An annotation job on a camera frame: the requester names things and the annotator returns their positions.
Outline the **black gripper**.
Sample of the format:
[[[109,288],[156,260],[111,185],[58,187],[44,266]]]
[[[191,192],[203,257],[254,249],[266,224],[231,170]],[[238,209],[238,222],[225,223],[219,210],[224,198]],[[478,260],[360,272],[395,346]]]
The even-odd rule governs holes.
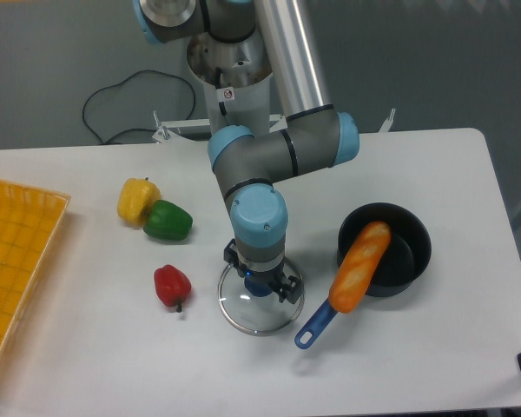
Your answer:
[[[247,285],[270,287],[278,295],[280,303],[296,303],[303,295],[303,280],[283,274],[284,261],[280,258],[268,262],[242,262],[236,241],[232,239],[223,250],[223,259]]]

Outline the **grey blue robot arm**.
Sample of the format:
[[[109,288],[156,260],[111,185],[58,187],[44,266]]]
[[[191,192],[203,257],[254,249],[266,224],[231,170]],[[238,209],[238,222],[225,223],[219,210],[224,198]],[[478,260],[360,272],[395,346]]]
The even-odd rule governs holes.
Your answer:
[[[152,43],[187,38],[205,89],[208,156],[234,231],[224,258],[258,296],[296,302],[287,208],[275,183],[352,160],[353,118],[334,108],[301,1],[137,1]]]

